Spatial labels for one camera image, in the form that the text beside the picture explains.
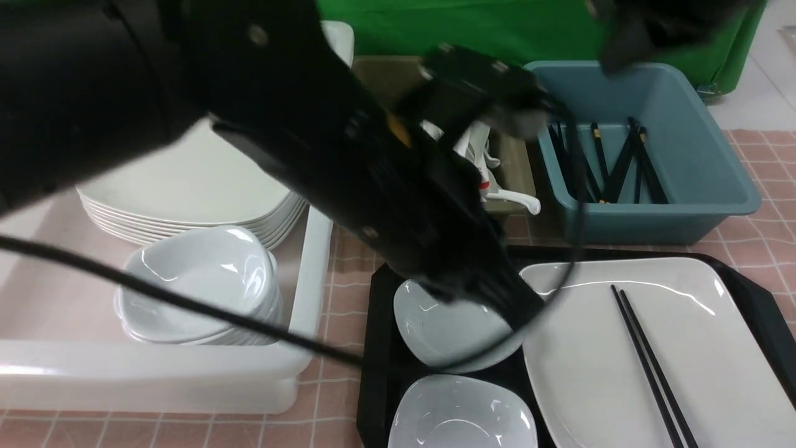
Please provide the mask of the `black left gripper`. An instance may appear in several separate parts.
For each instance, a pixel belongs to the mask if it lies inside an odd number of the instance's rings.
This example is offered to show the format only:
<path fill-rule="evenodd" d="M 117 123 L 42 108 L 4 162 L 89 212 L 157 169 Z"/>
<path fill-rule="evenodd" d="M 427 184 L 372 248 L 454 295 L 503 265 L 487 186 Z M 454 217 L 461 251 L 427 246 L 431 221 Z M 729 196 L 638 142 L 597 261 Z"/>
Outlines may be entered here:
<path fill-rule="evenodd" d="M 390 114 L 330 50 L 250 49 L 214 68 L 215 130 L 395 272 L 523 328 L 545 301 L 509 261 L 480 174 L 452 147 L 482 116 L 534 110 L 543 91 L 527 69 L 463 47 L 436 49 L 422 65 L 449 111 L 438 140 Z"/>

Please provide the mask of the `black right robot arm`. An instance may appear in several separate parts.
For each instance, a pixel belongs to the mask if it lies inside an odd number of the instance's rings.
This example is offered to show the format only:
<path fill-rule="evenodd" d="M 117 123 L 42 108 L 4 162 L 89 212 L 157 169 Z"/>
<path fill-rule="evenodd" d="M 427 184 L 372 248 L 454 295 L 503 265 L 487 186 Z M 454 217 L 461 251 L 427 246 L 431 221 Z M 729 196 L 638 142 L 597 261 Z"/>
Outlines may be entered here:
<path fill-rule="evenodd" d="M 603 73 L 614 75 L 657 55 L 710 42 L 720 29 L 760 1 L 586 1 L 595 20 L 609 26 L 599 53 Z"/>

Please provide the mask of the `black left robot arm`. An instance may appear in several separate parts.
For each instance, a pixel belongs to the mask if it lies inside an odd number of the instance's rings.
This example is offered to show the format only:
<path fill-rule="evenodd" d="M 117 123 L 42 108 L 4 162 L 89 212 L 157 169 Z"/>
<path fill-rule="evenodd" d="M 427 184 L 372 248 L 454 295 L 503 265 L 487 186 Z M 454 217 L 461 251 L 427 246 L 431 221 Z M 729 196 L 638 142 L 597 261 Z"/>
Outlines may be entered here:
<path fill-rule="evenodd" d="M 430 54 L 455 115 L 440 142 L 335 54 L 313 1 L 3 1 L 2 214 L 213 130 L 435 297 L 512 329 L 545 301 L 521 280 L 450 145 L 494 110 L 532 111 L 531 73 Z"/>

